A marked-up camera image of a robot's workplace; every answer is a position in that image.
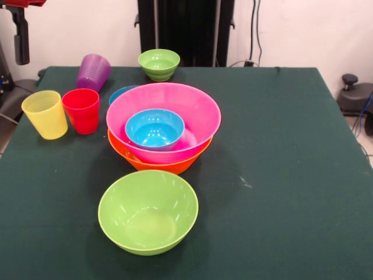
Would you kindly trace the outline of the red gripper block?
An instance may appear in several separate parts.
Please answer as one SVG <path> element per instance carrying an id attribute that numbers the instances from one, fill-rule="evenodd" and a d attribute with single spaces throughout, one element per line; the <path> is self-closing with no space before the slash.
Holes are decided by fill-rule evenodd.
<path id="1" fill-rule="evenodd" d="M 15 60 L 18 65 L 26 65 L 30 62 L 29 54 L 29 29 L 24 15 L 24 8 L 43 6 L 46 0 L 1 0 L 1 5 L 8 6 L 12 14 L 12 20 L 16 26 Z"/>

